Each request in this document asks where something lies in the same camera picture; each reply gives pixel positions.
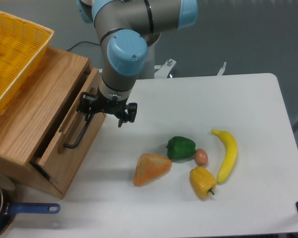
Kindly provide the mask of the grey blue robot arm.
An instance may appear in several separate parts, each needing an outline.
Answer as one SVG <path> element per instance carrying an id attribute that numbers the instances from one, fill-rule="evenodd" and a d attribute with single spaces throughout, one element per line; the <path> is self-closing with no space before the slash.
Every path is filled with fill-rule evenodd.
<path id="1" fill-rule="evenodd" d="M 112 114 L 119 125 L 134 122 L 137 103 L 127 104 L 142 72 L 150 41 L 161 32 L 189 27 L 198 19 L 196 0 L 79 0 L 82 18 L 92 22 L 104 57 L 96 94 L 83 92 L 77 111 L 90 123 Z"/>

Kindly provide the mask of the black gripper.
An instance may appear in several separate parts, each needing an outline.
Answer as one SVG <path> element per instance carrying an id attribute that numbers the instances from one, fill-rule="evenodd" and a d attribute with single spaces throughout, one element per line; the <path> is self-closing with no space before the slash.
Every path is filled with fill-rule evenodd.
<path id="1" fill-rule="evenodd" d="M 90 94 L 82 92 L 79 96 L 78 106 L 76 111 L 84 114 L 84 120 L 88 121 L 90 116 L 96 113 L 105 113 L 116 116 L 119 119 L 118 127 L 122 124 L 135 121 L 137 115 L 138 104 L 129 103 L 127 100 L 118 101 L 109 100 L 102 95 Z"/>

